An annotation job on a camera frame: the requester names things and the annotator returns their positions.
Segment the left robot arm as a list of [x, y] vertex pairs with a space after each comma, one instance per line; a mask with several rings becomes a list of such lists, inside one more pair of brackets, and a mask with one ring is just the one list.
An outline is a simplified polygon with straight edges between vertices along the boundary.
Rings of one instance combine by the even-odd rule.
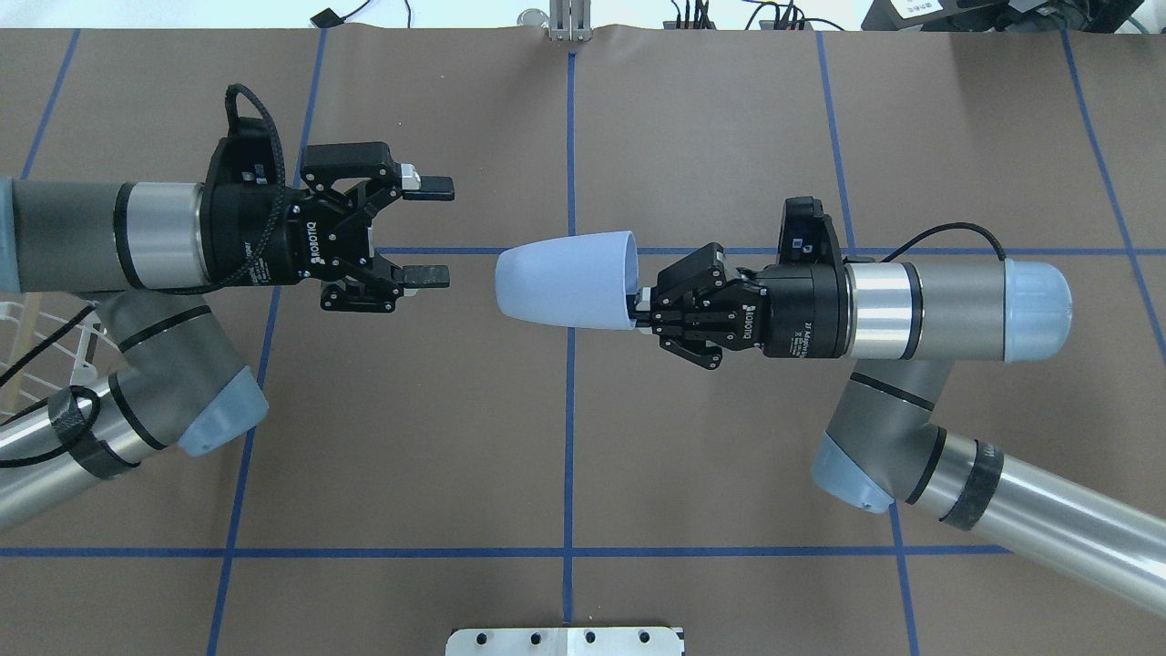
[[272, 136], [222, 137], [201, 183], [3, 179], [3, 292], [69, 292], [124, 357], [3, 425], [3, 529], [178, 446], [208, 454], [268, 412], [208, 305], [208, 287], [319, 280], [326, 311], [389, 313], [443, 264], [378, 256], [372, 223], [398, 200], [454, 200], [382, 142], [315, 144], [292, 190]]

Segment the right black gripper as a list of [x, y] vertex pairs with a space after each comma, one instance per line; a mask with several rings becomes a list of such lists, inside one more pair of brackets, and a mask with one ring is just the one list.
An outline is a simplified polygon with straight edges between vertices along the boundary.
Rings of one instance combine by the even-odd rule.
[[850, 298], [836, 246], [796, 242], [774, 264], [728, 264], [723, 246], [703, 248], [658, 273], [630, 295], [635, 329], [662, 350], [707, 371], [725, 352], [758, 350], [787, 360], [833, 360], [848, 352]]

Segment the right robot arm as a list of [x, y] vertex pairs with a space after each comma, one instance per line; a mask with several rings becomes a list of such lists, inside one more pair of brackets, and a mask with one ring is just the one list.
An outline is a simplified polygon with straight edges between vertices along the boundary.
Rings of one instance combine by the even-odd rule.
[[1163, 519], [1038, 468], [936, 419], [957, 364], [1023, 364], [1061, 350], [1073, 319], [1052, 264], [854, 261], [796, 238], [758, 270], [704, 246], [628, 295], [635, 327], [700, 368], [728, 350], [854, 371], [812, 466], [863, 512], [891, 506], [1007, 548], [1163, 615]]

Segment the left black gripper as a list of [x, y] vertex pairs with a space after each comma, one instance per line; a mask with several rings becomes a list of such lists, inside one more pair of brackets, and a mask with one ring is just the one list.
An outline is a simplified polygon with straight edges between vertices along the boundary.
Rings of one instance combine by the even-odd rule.
[[375, 216], [403, 198], [454, 202], [450, 176], [396, 162], [380, 141], [310, 144], [303, 190], [275, 178], [271, 137], [222, 137], [201, 199], [208, 273], [229, 287], [319, 280], [332, 312], [389, 313], [403, 291], [449, 288], [447, 264], [396, 266], [378, 256]]

